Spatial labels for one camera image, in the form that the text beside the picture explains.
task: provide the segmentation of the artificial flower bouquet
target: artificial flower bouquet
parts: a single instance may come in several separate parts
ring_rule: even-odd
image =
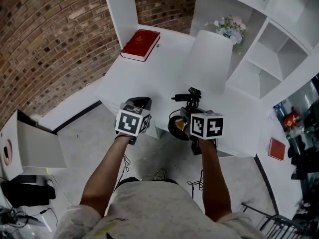
[[[244,38],[246,25],[237,16],[222,17],[214,22],[206,22],[205,26],[214,25],[216,33],[229,38],[233,45],[240,44]]]

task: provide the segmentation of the gray t-shirt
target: gray t-shirt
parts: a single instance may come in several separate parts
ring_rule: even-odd
[[[168,182],[129,182],[114,193],[101,218],[91,207],[70,207],[53,239],[263,239],[244,213],[213,222],[182,187]]]

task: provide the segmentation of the book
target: book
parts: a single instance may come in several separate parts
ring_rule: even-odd
[[[124,58],[146,61],[159,38],[159,32],[139,29],[124,47],[121,56]]]
[[[271,138],[268,150],[268,156],[275,159],[284,160],[286,146],[276,139]]]

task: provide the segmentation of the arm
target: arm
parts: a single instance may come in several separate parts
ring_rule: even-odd
[[[115,188],[122,158],[130,139],[127,136],[115,139],[102,162],[85,185],[80,205],[92,207],[101,217],[104,216]]]
[[[213,221],[232,213],[230,196],[220,169],[215,146],[207,140],[199,140],[203,162],[203,202],[205,214]]]

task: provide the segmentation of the brick wall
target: brick wall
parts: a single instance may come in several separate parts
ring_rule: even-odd
[[[136,0],[139,22],[189,33],[195,0]],[[120,53],[105,0],[1,0],[0,128],[44,115],[106,74]]]
[[[135,0],[139,24],[189,34],[196,0]]]

